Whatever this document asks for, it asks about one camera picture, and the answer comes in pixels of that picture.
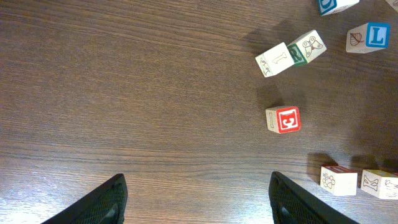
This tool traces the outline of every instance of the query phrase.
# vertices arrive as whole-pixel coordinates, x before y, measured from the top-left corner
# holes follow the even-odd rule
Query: wooden table
[[[40,223],[122,172],[126,223],[271,223],[279,170],[360,223],[398,201],[334,197],[320,166],[398,171],[398,14],[362,0],[0,2],[0,222]],[[347,54],[348,30],[390,23],[387,50]],[[264,78],[254,57],[316,29],[328,50]],[[279,135],[265,110],[300,108]]]

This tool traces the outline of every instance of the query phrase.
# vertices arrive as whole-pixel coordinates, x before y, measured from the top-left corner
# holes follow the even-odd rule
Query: cube
[[[358,173],[342,166],[321,166],[323,189],[335,196],[356,195]]]
[[[386,0],[390,6],[398,12],[398,0]]]
[[[266,78],[277,75],[294,64],[285,43],[276,45],[270,50],[258,55],[256,61],[260,66],[262,74]]]
[[[390,25],[369,22],[347,33],[346,51],[365,54],[388,48]]]
[[[381,170],[363,170],[361,190],[379,199],[398,200],[398,175]]]
[[[305,65],[326,51],[326,45],[316,30],[300,36],[287,46],[294,65]]]
[[[318,0],[321,16],[343,12],[357,3],[359,0]]]
[[[268,130],[284,134],[301,129],[300,111],[296,106],[266,109]]]

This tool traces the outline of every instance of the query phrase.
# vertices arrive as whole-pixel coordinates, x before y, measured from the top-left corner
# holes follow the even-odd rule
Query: wooden block
[[[284,134],[301,129],[300,111],[296,106],[266,109],[268,130]]]
[[[398,175],[381,170],[363,170],[361,190],[379,199],[398,200]]]
[[[326,45],[316,30],[311,30],[300,36],[287,46],[294,65],[300,66],[310,63],[326,51]]]
[[[357,3],[359,0],[318,0],[321,16],[343,12]]]
[[[335,196],[356,195],[358,173],[342,166],[321,166],[323,189]]]
[[[262,74],[266,78],[277,75],[294,64],[285,43],[276,45],[270,50],[258,55],[256,61],[260,66]]]
[[[390,6],[398,12],[398,0],[386,0]]]
[[[347,33],[346,51],[365,54],[388,48],[390,25],[369,22]]]

